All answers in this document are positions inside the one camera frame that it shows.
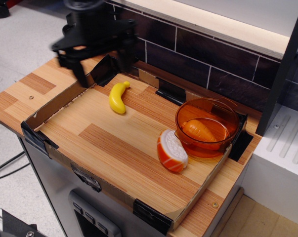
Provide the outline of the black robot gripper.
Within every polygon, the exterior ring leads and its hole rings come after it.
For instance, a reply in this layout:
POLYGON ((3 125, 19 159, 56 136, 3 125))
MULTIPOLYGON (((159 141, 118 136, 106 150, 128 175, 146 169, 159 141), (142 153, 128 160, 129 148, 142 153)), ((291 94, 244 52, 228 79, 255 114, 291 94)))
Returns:
POLYGON ((103 0, 65 0, 64 4, 71 12, 63 38, 51 46, 60 66, 71 70, 84 88, 89 85, 81 60, 116 51, 120 71, 129 72, 137 44, 136 21, 114 19, 115 13, 103 0))

